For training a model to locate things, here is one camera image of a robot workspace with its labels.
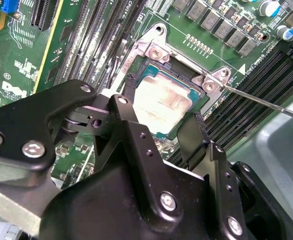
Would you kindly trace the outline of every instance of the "pcie slot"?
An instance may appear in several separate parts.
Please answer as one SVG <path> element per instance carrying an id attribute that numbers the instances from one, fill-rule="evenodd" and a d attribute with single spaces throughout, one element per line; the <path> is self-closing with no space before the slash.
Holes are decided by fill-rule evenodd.
<path id="1" fill-rule="evenodd" d="M 279 98 L 278 100 L 276 100 L 274 103 L 275 104 L 282 104 L 285 100 L 286 97 L 285 95 L 291 95 L 293 94 L 293 87 L 291 87 L 290 89 L 284 89 L 283 91 L 281 91 L 279 93 Z M 236 132 L 236 135 L 233 135 L 233 137 L 227 138 L 225 137 L 224 139 L 218 140 L 217 143 L 219 145 L 221 145 L 224 149 L 228 150 L 230 149 L 236 142 L 238 142 L 240 139 L 243 138 L 243 136 L 251 131 L 252 129 L 254 129 L 259 123 L 261 123 L 269 114 L 272 113 L 272 109 L 267 108 L 267 107 L 261 107 L 260 112 L 258 112 L 256 114 L 256 116 L 258 116 L 257 118 L 255 118 L 253 121 L 251 121 L 251 119 L 247 119 L 245 124 L 247 123 L 247 121 L 250 121 L 249 125 L 247 127 L 242 127 L 241 129 L 238 129 Z"/>
<path id="2" fill-rule="evenodd" d="M 31 25 L 37 27 L 41 31 L 50 28 L 57 0 L 36 0 L 32 11 Z"/>
<path id="3" fill-rule="evenodd" d="M 100 61 L 100 58 L 101 58 L 103 52 L 108 50 L 107 46 L 110 44 L 112 36 L 117 34 L 117 31 L 119 30 L 119 26 L 121 24 L 121 23 L 119 23 L 119 20 L 120 20 L 120 17 L 123 15 L 123 12 L 124 12 L 124 9 L 125 9 L 125 6 L 127 5 L 127 3 L 128 3 L 128 0 L 122 0 L 117 4 L 117 6 L 116 6 L 117 11 L 116 11 L 114 17 L 111 19 L 111 22 L 109 24 L 110 27 L 108 28 L 106 35 L 103 37 L 100 45 L 98 46 L 98 50 L 96 51 L 96 54 L 94 56 L 95 61 L 93 64 L 90 64 L 89 66 L 87 66 L 87 68 L 85 69 L 86 74 L 85 74 L 84 79 L 87 83 L 90 83 L 90 81 L 92 80 L 92 78 L 95 74 L 97 64 Z"/>
<path id="4" fill-rule="evenodd" d="M 102 22 L 103 13 L 106 10 L 107 3 L 108 3 L 108 0 L 102 0 L 102 1 L 100 1 L 99 5 L 97 7 L 97 11 L 94 14 L 93 22 L 91 23 L 90 28 L 87 32 L 87 35 L 84 39 L 84 42 L 81 46 L 80 54 L 78 54 L 78 57 L 75 61 L 74 69 L 72 70 L 70 79 L 81 79 L 81 73 L 79 71 L 80 71 L 81 65 L 83 64 L 84 56 L 87 55 L 88 48 L 92 45 L 92 43 L 95 46 L 90 51 L 90 55 L 95 54 L 95 51 L 96 51 L 97 45 L 98 45 L 97 43 L 101 40 L 101 37 L 102 37 L 101 34 L 99 34 L 98 29 L 99 29 L 99 25 Z M 98 34 L 98 38 L 97 38 L 97 40 L 95 40 L 95 42 L 93 42 L 93 39 L 96 36 L 96 34 Z"/>
<path id="5" fill-rule="evenodd" d="M 269 102 L 274 102 L 275 104 L 281 104 L 282 102 L 280 100 L 283 98 L 283 95 L 287 94 L 286 89 L 291 88 L 290 85 L 291 83 L 293 83 L 292 80 L 293 74 L 286 76 L 279 84 L 273 85 L 269 89 L 266 89 L 266 91 L 264 91 L 264 93 L 267 93 L 266 96 L 262 96 L 261 98 Z M 243 128 L 247 121 L 255 122 L 256 119 L 260 117 L 262 113 L 260 113 L 259 111 L 261 108 L 263 108 L 263 106 L 255 102 L 248 102 L 246 108 L 250 109 L 249 112 L 245 112 L 244 110 L 242 110 L 242 115 L 239 114 L 240 119 L 232 120 L 233 122 L 237 123 L 236 125 L 231 126 L 231 128 L 227 131 L 220 131 L 219 134 L 212 134 L 212 139 L 215 139 L 219 143 L 225 143 L 226 141 L 230 140 L 230 135 L 234 135 L 237 128 Z"/>
<path id="6" fill-rule="evenodd" d="M 286 62 L 282 63 L 278 69 L 280 69 L 279 72 L 269 72 L 268 74 L 270 74 L 270 76 L 267 78 L 266 81 L 262 82 L 260 85 L 258 85 L 258 87 L 256 87 L 255 89 L 251 88 L 251 90 L 249 91 L 250 94 L 252 94 L 253 96 L 256 96 L 258 98 L 264 99 L 266 101 L 269 101 L 269 98 L 264 98 L 262 97 L 262 94 L 265 93 L 266 89 L 269 88 L 274 82 L 277 81 L 277 79 L 283 74 L 285 73 L 288 68 L 291 66 L 291 61 L 287 60 Z M 216 125 L 219 126 L 223 126 L 224 128 L 227 127 L 228 125 L 232 124 L 233 121 L 236 121 L 236 118 L 239 114 L 243 113 L 244 111 L 246 111 L 246 109 L 249 106 L 249 103 L 251 101 L 248 99 L 245 99 L 243 97 L 237 97 L 237 103 L 233 106 L 230 106 L 229 109 L 229 113 L 227 115 L 223 115 L 221 116 Z M 212 136 L 216 136 L 219 135 L 220 132 L 222 131 L 221 128 L 216 127 L 216 128 L 211 128 L 213 131 L 208 131 L 209 135 Z"/>
<path id="7" fill-rule="evenodd" d="M 66 48 L 66 54 L 63 62 L 57 72 L 54 84 L 60 84 L 67 81 L 70 77 L 72 66 L 77 58 L 83 38 L 97 10 L 98 0 L 84 0 L 78 19 Z"/>
<path id="8" fill-rule="evenodd" d="M 242 81 L 242 83 L 237 87 L 240 91 L 248 93 L 251 88 L 253 88 L 256 84 L 258 84 L 261 79 L 270 71 L 270 68 L 277 64 L 283 57 L 282 52 L 274 52 L 273 55 L 269 54 L 268 59 L 264 62 L 264 68 L 255 73 L 254 75 L 250 75 L 249 79 L 253 79 L 252 81 L 247 79 L 247 77 Z M 216 119 L 221 118 L 226 115 L 230 109 L 232 109 L 238 102 L 239 98 L 236 94 L 230 94 L 226 100 L 224 100 L 222 106 L 216 109 L 213 114 L 214 117 L 209 117 L 205 122 L 207 131 L 209 132 L 212 128 L 214 128 L 217 124 Z"/>

